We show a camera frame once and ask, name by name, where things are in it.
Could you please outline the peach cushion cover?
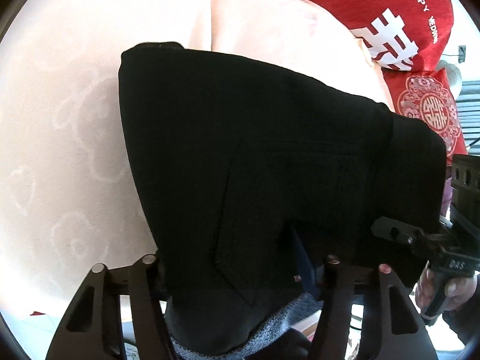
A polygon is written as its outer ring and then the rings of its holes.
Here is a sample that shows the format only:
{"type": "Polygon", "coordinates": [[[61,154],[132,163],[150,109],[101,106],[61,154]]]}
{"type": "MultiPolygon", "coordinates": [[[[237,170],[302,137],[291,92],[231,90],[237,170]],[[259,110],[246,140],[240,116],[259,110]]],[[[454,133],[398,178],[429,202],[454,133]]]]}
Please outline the peach cushion cover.
{"type": "Polygon", "coordinates": [[[57,315],[95,263],[155,244],[118,70],[143,42],[246,56],[391,104],[367,47],[307,0],[28,0],[1,42],[1,308],[57,315]]]}

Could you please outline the red embroidered pillow right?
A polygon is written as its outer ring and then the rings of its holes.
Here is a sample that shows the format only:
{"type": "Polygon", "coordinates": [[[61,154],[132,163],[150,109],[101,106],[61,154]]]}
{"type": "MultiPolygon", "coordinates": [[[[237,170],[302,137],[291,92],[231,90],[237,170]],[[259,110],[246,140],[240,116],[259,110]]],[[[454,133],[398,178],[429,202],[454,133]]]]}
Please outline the red embroidered pillow right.
{"type": "Polygon", "coordinates": [[[383,76],[391,93],[394,111],[402,116],[420,119],[442,137],[447,153],[447,164],[454,155],[467,153],[462,133],[456,96],[461,90],[461,78],[454,90],[448,80],[448,69],[422,72],[402,72],[384,69],[383,76]]]}

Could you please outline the black pants with blue trim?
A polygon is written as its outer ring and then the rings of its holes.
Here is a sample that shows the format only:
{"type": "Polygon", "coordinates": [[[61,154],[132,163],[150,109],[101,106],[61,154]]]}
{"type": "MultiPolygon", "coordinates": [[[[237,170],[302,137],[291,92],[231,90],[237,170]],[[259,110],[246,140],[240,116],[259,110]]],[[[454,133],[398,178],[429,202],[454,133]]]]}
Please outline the black pants with blue trim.
{"type": "Polygon", "coordinates": [[[134,184],[165,267],[183,359],[241,359],[320,309],[306,265],[425,258],[376,237],[381,217],[432,231],[443,139],[419,119],[237,55],[149,43],[121,55],[134,184]]]}

